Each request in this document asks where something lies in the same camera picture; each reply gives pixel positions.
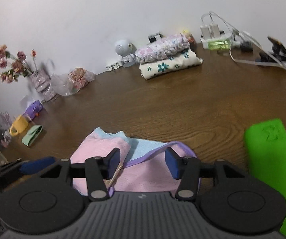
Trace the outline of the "pink blue mesh garment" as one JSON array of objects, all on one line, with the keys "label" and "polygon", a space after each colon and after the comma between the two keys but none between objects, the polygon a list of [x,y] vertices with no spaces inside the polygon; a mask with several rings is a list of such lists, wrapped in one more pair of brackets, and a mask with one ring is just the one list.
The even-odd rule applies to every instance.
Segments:
[{"label": "pink blue mesh garment", "polygon": [[107,182],[108,192],[171,192],[178,188],[165,162],[165,150],[171,147],[180,157],[195,157],[186,144],[179,141],[159,142],[130,138],[123,131],[106,133],[94,129],[70,157],[73,164],[83,163],[92,157],[106,157],[113,148],[119,148],[122,168]]}]

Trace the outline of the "green fabric pouch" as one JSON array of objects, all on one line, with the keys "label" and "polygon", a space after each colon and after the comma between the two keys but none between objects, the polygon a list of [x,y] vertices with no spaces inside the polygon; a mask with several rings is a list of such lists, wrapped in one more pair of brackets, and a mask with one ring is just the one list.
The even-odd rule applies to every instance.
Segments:
[{"label": "green fabric pouch", "polygon": [[37,139],[37,137],[41,134],[43,131],[42,125],[33,125],[26,133],[26,135],[22,138],[21,142],[26,145],[27,147],[30,147],[33,142]]}]

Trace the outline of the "yellow mug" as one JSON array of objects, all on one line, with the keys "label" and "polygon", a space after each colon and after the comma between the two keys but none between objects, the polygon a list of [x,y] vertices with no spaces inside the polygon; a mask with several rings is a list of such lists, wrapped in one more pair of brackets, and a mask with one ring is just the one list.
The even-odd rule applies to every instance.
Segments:
[{"label": "yellow mug", "polygon": [[9,133],[11,136],[17,136],[24,132],[28,127],[29,122],[23,115],[19,115],[9,128]]}]

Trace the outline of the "green plastic roll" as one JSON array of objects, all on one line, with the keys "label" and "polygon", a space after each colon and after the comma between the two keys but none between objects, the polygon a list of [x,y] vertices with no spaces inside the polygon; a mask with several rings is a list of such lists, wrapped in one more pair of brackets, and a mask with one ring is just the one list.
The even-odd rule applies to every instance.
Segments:
[{"label": "green plastic roll", "polygon": [[[281,119],[260,122],[244,133],[249,173],[286,199],[286,129]],[[286,218],[280,229],[286,236]]]}]

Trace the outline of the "patterned flower vase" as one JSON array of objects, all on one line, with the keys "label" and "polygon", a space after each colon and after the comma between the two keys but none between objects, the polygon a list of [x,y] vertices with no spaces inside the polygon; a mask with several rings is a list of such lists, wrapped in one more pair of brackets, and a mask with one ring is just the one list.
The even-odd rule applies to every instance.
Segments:
[{"label": "patterned flower vase", "polygon": [[36,91],[43,96],[45,101],[51,101],[56,97],[57,93],[52,88],[51,79],[44,69],[35,71],[29,78]]}]

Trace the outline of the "clear plastic snack bag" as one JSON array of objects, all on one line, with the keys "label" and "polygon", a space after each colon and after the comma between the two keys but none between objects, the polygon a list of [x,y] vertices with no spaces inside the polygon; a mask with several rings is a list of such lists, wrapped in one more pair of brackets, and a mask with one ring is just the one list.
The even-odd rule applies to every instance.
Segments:
[{"label": "clear plastic snack bag", "polygon": [[60,96],[71,96],[95,80],[95,74],[84,68],[75,68],[67,74],[53,74],[50,86]]}]

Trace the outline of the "pink artificial flowers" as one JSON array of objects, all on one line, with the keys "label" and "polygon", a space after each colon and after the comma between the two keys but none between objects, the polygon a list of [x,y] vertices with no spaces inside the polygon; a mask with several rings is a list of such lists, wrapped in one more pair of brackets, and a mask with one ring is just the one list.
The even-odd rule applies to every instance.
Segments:
[{"label": "pink artificial flowers", "polygon": [[0,68],[2,72],[0,73],[0,79],[2,83],[11,84],[18,82],[19,77],[31,77],[37,71],[35,50],[31,51],[31,58],[34,64],[34,71],[28,64],[27,55],[23,51],[18,51],[17,55],[13,55],[5,44],[1,45]]}]

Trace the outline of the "white dominoes row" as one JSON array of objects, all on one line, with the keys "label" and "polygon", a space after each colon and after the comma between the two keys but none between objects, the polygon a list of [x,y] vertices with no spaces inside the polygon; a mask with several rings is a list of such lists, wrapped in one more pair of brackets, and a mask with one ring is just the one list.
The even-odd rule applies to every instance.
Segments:
[{"label": "white dominoes row", "polygon": [[116,70],[116,69],[118,69],[118,68],[120,68],[122,66],[123,66],[123,62],[122,61],[118,61],[118,62],[115,62],[113,64],[110,64],[110,65],[106,66],[106,69],[107,69],[108,72],[111,72],[111,71]]}]

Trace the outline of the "cream floral folded cloth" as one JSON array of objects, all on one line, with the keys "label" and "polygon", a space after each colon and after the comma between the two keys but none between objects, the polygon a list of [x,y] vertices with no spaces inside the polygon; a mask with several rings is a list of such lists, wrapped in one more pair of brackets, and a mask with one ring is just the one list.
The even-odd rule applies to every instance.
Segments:
[{"label": "cream floral folded cloth", "polygon": [[192,66],[198,66],[203,63],[203,59],[199,58],[191,49],[185,49],[174,56],[156,61],[153,63],[140,64],[139,69],[141,76],[148,80],[159,75],[173,71],[184,70]]}]

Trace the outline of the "white robot figurine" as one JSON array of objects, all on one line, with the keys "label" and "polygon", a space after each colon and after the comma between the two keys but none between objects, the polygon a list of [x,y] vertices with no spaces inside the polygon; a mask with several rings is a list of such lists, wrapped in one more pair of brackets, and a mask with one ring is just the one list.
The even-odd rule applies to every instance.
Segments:
[{"label": "white robot figurine", "polygon": [[135,64],[133,44],[127,39],[115,43],[115,52],[121,56],[122,67],[127,68]]}]

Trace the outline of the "pink floral folded cloth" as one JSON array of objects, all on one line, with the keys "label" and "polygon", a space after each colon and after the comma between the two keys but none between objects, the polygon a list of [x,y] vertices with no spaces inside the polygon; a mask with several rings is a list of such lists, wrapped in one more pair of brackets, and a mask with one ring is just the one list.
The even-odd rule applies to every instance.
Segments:
[{"label": "pink floral folded cloth", "polygon": [[185,35],[176,34],[163,37],[151,44],[138,48],[135,62],[139,64],[160,61],[190,48],[190,43]]}]

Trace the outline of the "green transparent box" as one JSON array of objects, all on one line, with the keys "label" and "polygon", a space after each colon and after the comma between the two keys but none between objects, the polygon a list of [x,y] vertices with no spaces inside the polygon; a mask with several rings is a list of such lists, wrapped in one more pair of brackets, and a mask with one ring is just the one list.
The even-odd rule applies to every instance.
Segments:
[{"label": "green transparent box", "polygon": [[226,40],[214,40],[209,41],[207,43],[209,50],[229,50],[230,49],[230,41]]}]

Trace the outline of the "small black box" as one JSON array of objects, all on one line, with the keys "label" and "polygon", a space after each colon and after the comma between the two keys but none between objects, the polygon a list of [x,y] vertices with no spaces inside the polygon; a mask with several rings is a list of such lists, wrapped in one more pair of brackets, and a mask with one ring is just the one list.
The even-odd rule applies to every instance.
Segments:
[{"label": "small black box", "polygon": [[161,40],[161,38],[163,38],[163,35],[161,33],[155,33],[155,34],[152,34],[152,35],[148,36],[148,39],[149,39],[150,43],[153,43],[153,42],[156,42],[158,40]]}]

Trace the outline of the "white power strip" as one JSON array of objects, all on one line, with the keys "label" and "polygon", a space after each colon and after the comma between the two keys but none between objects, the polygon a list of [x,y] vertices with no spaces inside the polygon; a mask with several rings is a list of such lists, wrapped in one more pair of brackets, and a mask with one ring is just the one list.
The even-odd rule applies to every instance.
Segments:
[{"label": "white power strip", "polygon": [[230,48],[236,47],[240,45],[240,41],[237,41],[234,35],[230,32],[225,33],[224,31],[220,30],[216,23],[210,23],[209,25],[202,25],[200,26],[201,36],[200,41],[202,47],[208,50],[207,43],[209,41],[214,40],[226,40],[230,41]]}]

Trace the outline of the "black phone stand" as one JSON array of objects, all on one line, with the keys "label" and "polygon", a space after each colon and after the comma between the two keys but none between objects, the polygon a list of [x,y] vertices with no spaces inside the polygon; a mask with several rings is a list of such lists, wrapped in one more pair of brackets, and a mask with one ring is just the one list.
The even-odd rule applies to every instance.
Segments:
[{"label": "black phone stand", "polygon": [[281,63],[286,63],[286,48],[285,46],[277,39],[268,36],[268,40],[272,43],[272,52],[259,52],[259,58],[255,62],[262,65],[263,63],[277,63],[277,59]]}]

